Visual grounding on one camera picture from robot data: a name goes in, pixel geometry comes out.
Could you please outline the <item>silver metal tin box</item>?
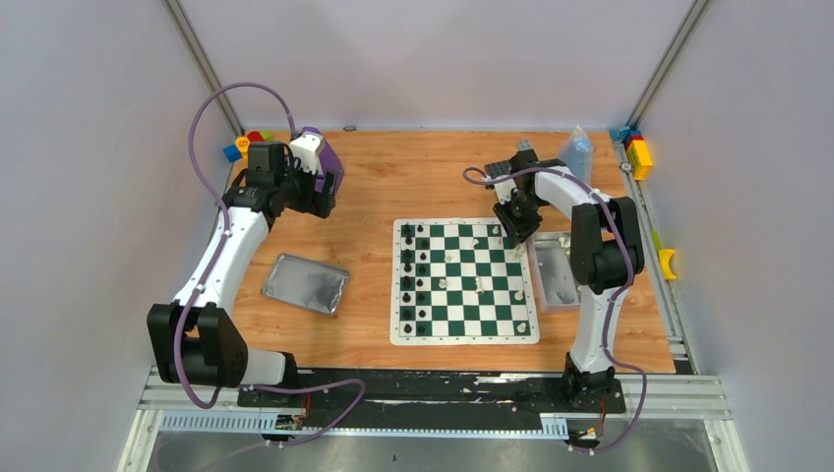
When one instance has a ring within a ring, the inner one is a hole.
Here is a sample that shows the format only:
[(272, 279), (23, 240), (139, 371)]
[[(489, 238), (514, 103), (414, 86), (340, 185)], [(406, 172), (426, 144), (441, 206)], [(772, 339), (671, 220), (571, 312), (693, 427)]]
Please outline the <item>silver metal tin box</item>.
[(536, 285), (540, 313), (577, 310), (578, 284), (570, 269), (570, 233), (537, 232), (527, 242), (527, 252)]

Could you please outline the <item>green white chess board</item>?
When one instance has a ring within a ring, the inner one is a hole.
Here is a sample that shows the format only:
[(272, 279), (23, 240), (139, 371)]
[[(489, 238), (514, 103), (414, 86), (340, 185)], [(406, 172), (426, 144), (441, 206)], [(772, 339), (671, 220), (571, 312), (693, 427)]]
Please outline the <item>green white chess board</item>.
[(390, 288), (395, 346), (541, 338), (527, 251), (494, 217), (396, 220)]

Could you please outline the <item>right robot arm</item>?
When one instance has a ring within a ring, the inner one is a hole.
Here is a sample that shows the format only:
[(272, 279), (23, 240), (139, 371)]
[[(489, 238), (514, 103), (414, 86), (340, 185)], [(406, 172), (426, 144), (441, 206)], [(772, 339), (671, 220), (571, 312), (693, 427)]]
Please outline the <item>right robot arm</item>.
[(512, 246), (539, 229), (540, 207), (553, 207), (570, 221), (568, 259), (579, 288), (579, 326), (558, 392), (574, 410), (596, 406), (615, 391), (616, 324), (627, 291), (644, 268), (635, 202), (592, 189), (563, 162), (541, 161), (532, 149), (490, 163), (485, 172), (498, 197), (494, 214)]

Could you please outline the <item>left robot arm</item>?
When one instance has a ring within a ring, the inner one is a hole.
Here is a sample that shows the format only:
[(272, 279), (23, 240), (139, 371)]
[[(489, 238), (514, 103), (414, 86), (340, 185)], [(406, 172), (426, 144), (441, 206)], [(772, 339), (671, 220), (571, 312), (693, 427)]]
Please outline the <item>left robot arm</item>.
[(288, 144), (249, 145), (246, 166), (221, 197), (219, 222), (192, 276), (171, 302), (149, 310), (149, 338), (164, 382), (263, 384), (278, 406), (299, 398), (293, 356), (248, 346), (231, 313), (251, 259), (275, 220), (287, 209), (327, 218), (342, 175), (339, 158), (316, 129)]

